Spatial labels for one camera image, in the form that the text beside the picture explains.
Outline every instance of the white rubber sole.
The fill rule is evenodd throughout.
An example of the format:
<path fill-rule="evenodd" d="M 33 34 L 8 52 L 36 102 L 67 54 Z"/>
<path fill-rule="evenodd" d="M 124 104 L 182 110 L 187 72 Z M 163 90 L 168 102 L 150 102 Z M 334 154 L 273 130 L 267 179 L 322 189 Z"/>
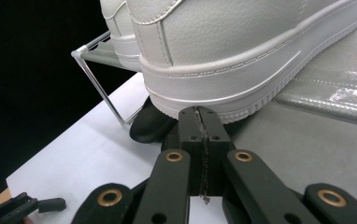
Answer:
<path fill-rule="evenodd" d="M 341 0 L 295 28 L 232 58 L 157 67 L 140 56 L 154 105 L 177 118 L 189 106 L 216 111 L 222 123 L 251 115 L 270 101 L 313 57 L 357 28 L 357 0 Z"/>
<path fill-rule="evenodd" d="M 120 63 L 127 69 L 140 72 L 140 49 L 134 35 L 115 37 L 111 36 L 112 44 L 114 45 L 115 53 L 120 60 Z"/>

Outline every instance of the white sneaker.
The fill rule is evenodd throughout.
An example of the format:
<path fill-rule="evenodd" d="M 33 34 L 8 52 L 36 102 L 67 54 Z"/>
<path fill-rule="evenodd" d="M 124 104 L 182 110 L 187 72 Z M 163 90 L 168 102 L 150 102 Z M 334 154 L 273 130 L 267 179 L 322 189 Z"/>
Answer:
<path fill-rule="evenodd" d="M 132 19 L 126 1 L 100 0 L 102 13 L 111 32 L 111 42 L 121 64 L 133 71 L 140 71 L 140 50 L 133 31 Z"/>
<path fill-rule="evenodd" d="M 243 119 L 357 28 L 357 0 L 127 2 L 150 98 L 173 118 L 199 105 Z"/>

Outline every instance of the metal frame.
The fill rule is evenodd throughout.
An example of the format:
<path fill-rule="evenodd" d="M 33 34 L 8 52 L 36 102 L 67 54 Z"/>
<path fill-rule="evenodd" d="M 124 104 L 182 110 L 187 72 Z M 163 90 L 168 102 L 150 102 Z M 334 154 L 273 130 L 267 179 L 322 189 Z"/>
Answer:
<path fill-rule="evenodd" d="M 86 64 L 85 60 L 82 58 L 82 54 L 86 53 L 90 50 L 93 50 L 97 48 L 100 42 L 105 42 L 109 40 L 110 36 L 110 31 L 107 31 L 103 33 L 102 35 L 98 36 L 96 39 L 92 40 L 86 45 L 83 45 L 79 49 L 76 49 L 71 52 L 71 56 L 76 60 L 76 62 L 79 64 L 79 67 L 82 68 L 82 70 L 85 72 L 86 76 L 89 78 L 89 80 L 92 82 L 94 87 L 97 89 L 99 94 L 102 96 L 103 100 L 106 102 L 108 107 L 111 109 L 112 113 L 115 115 L 117 118 L 118 122 L 120 125 L 123 127 L 124 130 L 129 130 L 131 123 L 135 119 L 137 113 L 141 110 L 139 108 L 133 115 L 131 115 L 128 119 L 124 119 L 120 112 L 117 110 L 117 108 L 112 104 L 112 102 L 109 100 L 108 95 L 106 94 L 106 91 L 103 89 L 103 87 L 100 85 L 99 81 L 97 78 L 94 76 L 91 68 L 89 68 L 88 64 Z"/>

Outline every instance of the black metal bracket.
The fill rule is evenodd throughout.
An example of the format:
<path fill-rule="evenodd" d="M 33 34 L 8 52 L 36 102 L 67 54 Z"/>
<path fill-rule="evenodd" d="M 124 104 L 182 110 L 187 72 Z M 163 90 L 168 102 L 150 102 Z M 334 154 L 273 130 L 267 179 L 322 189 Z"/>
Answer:
<path fill-rule="evenodd" d="M 188 223 L 190 196 L 222 196 L 228 223 L 357 223 L 357 200 L 327 184 L 288 189 L 255 153 L 236 149 L 217 114 L 179 112 L 150 178 L 94 190 L 73 223 Z"/>
<path fill-rule="evenodd" d="M 38 209 L 39 213 L 63 211 L 65 200 L 62 198 L 39 201 L 27 193 L 21 193 L 15 198 L 0 204 L 0 224 L 18 224 L 29 214 Z"/>

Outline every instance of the silver wire stand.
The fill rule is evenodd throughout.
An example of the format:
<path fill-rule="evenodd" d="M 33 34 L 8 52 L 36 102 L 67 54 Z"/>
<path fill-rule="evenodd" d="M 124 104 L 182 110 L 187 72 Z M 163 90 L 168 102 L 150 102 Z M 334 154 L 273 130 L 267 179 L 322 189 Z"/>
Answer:
<path fill-rule="evenodd" d="M 120 112 L 117 110 L 117 108 L 115 108 L 114 104 L 112 104 L 112 102 L 109 100 L 108 95 L 106 94 L 105 90 L 103 89 L 103 87 L 100 85 L 99 81 L 94 76 L 94 74 L 93 74 L 92 70 L 89 68 L 88 64 L 86 64 L 86 62 L 85 62 L 85 60 L 88 60 L 88 61 L 93 61 L 96 63 L 103 63 L 106 65 L 112 65 L 112 66 L 123 68 L 121 63 L 118 60 L 118 57 L 115 55 L 114 50 L 112 50 L 112 52 L 110 52 L 109 55 L 104 54 L 104 55 L 98 57 L 99 59 L 102 58 L 101 61 L 99 61 L 97 59 L 90 60 L 89 57 L 86 57 L 87 53 L 89 53 L 92 50 L 97 50 L 97 47 L 99 47 L 99 45 L 102 45 L 105 42 L 107 42 L 109 40 L 109 36 L 110 36 L 110 31 L 103 33 L 102 35 L 98 36 L 96 39 L 89 42 L 88 44 L 83 45 L 79 49 L 72 51 L 71 56 L 77 61 L 77 63 L 79 64 L 79 67 L 82 68 L 82 70 L 85 72 L 86 76 L 88 76 L 89 80 L 92 82 L 94 87 L 100 93 L 100 95 L 102 96 L 102 98 L 104 99 L 104 101 L 106 102 L 108 107 L 111 109 L 112 113 L 117 118 L 120 125 L 123 127 L 123 129 L 129 130 L 131 123 L 133 122 L 133 120 L 135 119 L 137 113 L 141 110 L 141 108 L 139 108 L 128 119 L 124 119 L 122 117 L 122 115 L 120 114 Z"/>

